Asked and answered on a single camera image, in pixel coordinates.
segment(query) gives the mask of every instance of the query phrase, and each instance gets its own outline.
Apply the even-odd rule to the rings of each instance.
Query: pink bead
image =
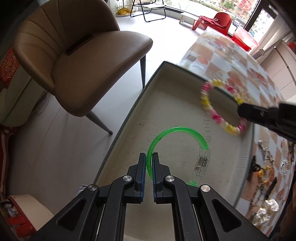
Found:
[[[223,122],[223,119],[218,114],[215,114],[214,116],[212,116],[212,118],[218,125],[220,125],[220,123]]]
[[[209,82],[205,82],[205,84],[202,86],[202,89],[206,92],[208,92],[211,88],[212,86],[210,85]]]
[[[209,92],[210,88],[206,87],[206,86],[202,86],[202,89],[206,92]]]
[[[245,118],[241,118],[240,122],[241,122],[242,124],[246,125],[247,120],[246,120]]]
[[[239,128],[240,132],[243,133],[244,130],[245,130],[245,128],[246,128],[246,126],[245,126],[244,124],[241,123],[241,124],[238,126],[238,128]]]
[[[227,89],[231,94],[233,94],[233,93],[235,92],[235,90],[234,90],[230,85],[228,85],[228,86],[226,87],[226,89]]]
[[[209,82],[205,82],[204,86],[208,87],[208,88],[212,88],[211,84]]]
[[[215,110],[208,110],[207,113],[210,115],[210,117],[213,118],[214,115],[217,115],[217,112]]]

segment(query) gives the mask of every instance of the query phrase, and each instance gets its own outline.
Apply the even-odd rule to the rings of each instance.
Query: patterned tablecloth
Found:
[[[216,78],[226,81],[241,93],[246,103],[270,107],[277,106],[280,101],[285,101],[279,89],[256,60],[230,38],[218,32],[204,31],[178,65],[207,80]],[[273,164],[263,161],[258,140],[263,140],[263,146],[270,150],[275,160]],[[277,177],[277,184],[271,198],[278,202],[280,209],[267,223],[258,227],[268,236],[276,225],[287,200],[295,161],[291,162],[288,158],[286,139],[257,124],[255,124],[252,154],[256,155],[256,162],[261,167],[266,165],[271,167],[267,187],[274,177]],[[281,163],[286,159],[290,162],[290,169],[284,175]],[[254,207],[251,206],[251,199],[256,201],[259,195],[259,192],[256,193],[258,183],[258,172],[254,172],[252,178],[243,187],[242,195],[236,205],[236,209],[246,218],[256,212],[263,203],[264,195]]]

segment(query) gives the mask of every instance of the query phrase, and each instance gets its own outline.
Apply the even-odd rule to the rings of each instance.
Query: beaded bracelet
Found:
[[[237,91],[235,89],[233,89],[226,82],[221,81],[221,80],[215,80],[215,79],[210,81],[210,82],[205,81],[205,84],[202,87],[201,96],[200,96],[200,98],[202,100],[201,102],[202,102],[202,105],[203,105],[204,109],[207,111],[209,116],[212,117],[212,119],[218,125],[220,125],[226,132],[228,132],[228,133],[230,133],[232,135],[240,135],[246,129],[247,120],[244,119],[244,118],[240,118],[240,123],[239,123],[238,126],[232,126],[227,121],[225,121],[214,110],[213,106],[211,106],[211,102],[209,101],[208,92],[209,92],[210,89],[212,89],[214,87],[221,87],[221,88],[227,90],[228,92],[230,92],[233,95],[233,97],[235,98],[238,105],[241,105],[243,103],[243,100],[242,100],[241,96],[237,93]]]

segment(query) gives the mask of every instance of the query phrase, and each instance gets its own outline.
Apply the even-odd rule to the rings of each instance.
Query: yellow bead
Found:
[[[209,97],[207,95],[201,95],[200,98],[202,100],[209,100]]]
[[[211,105],[204,105],[204,109],[206,111],[208,111],[208,110],[212,109],[212,106]]]
[[[228,129],[229,129],[229,123],[225,121],[222,127],[223,127],[223,129],[224,129],[225,131],[228,132]]]
[[[235,100],[237,101],[237,103],[239,105],[241,105],[242,103],[244,103],[243,100],[240,97],[235,98]]]
[[[239,130],[238,127],[235,127],[235,134],[236,134],[236,135],[239,135],[239,134],[240,134],[240,130]]]
[[[210,105],[211,103],[209,102],[209,100],[204,99],[204,100],[202,100],[202,104],[203,105]]]
[[[222,81],[221,80],[213,80],[213,85],[215,87],[221,87],[222,86]]]
[[[225,131],[227,131],[229,134],[234,135],[235,134],[235,129],[232,125],[229,125],[225,127]]]

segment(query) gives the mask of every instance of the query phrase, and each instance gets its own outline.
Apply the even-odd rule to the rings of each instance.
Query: chair seat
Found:
[[[95,34],[71,55],[58,58],[52,72],[53,94],[69,113],[86,115],[152,44],[151,38],[135,32]]]

